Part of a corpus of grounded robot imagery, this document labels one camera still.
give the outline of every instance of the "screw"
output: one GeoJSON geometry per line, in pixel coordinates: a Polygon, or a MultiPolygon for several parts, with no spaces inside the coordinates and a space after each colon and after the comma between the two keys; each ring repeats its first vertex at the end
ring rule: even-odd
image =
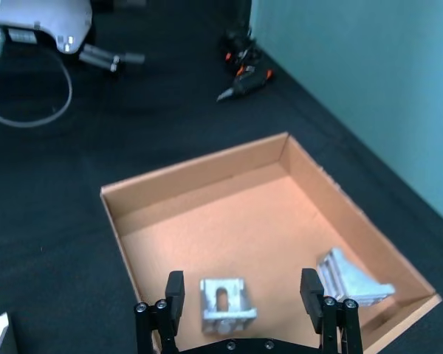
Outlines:
{"type": "Polygon", "coordinates": [[[233,319],[222,319],[218,326],[219,334],[225,335],[232,331],[232,327],[235,324],[233,319]]]}
{"type": "Polygon", "coordinates": [[[274,342],[273,341],[267,341],[266,343],[264,343],[264,347],[268,350],[271,350],[274,347],[274,342]]]}
{"type": "Polygon", "coordinates": [[[227,349],[228,350],[234,350],[236,348],[236,344],[234,341],[229,341],[227,344],[227,349]]]}
{"type": "Polygon", "coordinates": [[[143,302],[140,302],[138,305],[136,305],[136,312],[142,313],[146,310],[146,304],[143,302]]]}
{"type": "Polygon", "coordinates": [[[165,300],[161,300],[157,303],[157,308],[161,309],[161,308],[165,308],[167,306],[167,302],[165,300]]]}
{"type": "Polygon", "coordinates": [[[356,302],[354,302],[353,300],[347,299],[345,301],[345,305],[347,308],[356,308],[356,302]]]}
{"type": "Polygon", "coordinates": [[[326,298],[325,298],[325,303],[326,303],[328,306],[332,306],[332,305],[334,305],[335,301],[334,301],[331,297],[326,297],[326,298]]]}

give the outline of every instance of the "cardboard box wall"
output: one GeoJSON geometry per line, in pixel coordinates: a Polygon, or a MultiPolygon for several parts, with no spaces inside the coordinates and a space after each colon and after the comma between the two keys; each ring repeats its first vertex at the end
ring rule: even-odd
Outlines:
{"type": "Polygon", "coordinates": [[[201,332],[205,277],[247,282],[258,318],[234,337],[317,347],[300,274],[335,246],[378,282],[396,287],[393,297],[360,308],[365,353],[379,352],[441,301],[286,133],[106,186],[102,199],[137,301],[156,302],[169,272],[185,272],[180,350],[222,339],[201,332]]]}

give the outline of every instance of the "cardboard box flap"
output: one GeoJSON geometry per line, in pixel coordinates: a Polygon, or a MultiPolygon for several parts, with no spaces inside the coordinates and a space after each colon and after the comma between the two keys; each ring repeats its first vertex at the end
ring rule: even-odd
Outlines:
{"type": "Polygon", "coordinates": [[[386,323],[378,327],[373,334],[363,338],[364,353],[375,354],[383,350],[441,301],[442,298],[435,294],[413,302],[401,309],[386,323]]]}
{"type": "Polygon", "coordinates": [[[118,218],[166,198],[272,164],[279,160],[287,133],[223,150],[102,189],[110,213],[118,218]]]}

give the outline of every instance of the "gray cable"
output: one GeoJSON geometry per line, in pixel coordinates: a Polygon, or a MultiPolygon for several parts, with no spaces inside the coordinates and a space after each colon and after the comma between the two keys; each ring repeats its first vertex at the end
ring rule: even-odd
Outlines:
{"type": "Polygon", "coordinates": [[[64,103],[64,105],[62,106],[62,108],[59,111],[55,112],[54,114],[52,114],[46,118],[33,120],[32,122],[15,122],[14,120],[10,120],[10,119],[0,116],[0,123],[1,124],[5,124],[5,125],[8,125],[9,127],[13,127],[13,128],[37,128],[37,127],[41,127],[42,125],[46,125],[51,122],[54,122],[56,119],[61,117],[64,113],[66,113],[66,111],[69,108],[69,106],[71,105],[71,101],[72,101],[73,88],[72,88],[71,75],[69,74],[69,71],[65,67],[63,61],[58,57],[58,55],[56,55],[54,52],[51,52],[51,51],[46,51],[46,52],[48,54],[50,54],[51,56],[53,56],[57,61],[59,61],[59,64],[61,65],[61,68],[63,69],[64,76],[66,77],[67,85],[69,87],[69,96],[67,97],[66,103],[64,103]]]}

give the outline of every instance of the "light blue wall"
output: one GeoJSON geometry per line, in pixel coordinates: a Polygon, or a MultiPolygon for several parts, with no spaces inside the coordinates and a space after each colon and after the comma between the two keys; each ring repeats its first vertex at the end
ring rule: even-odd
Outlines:
{"type": "Polygon", "coordinates": [[[443,215],[443,0],[253,0],[253,35],[443,215]]]}

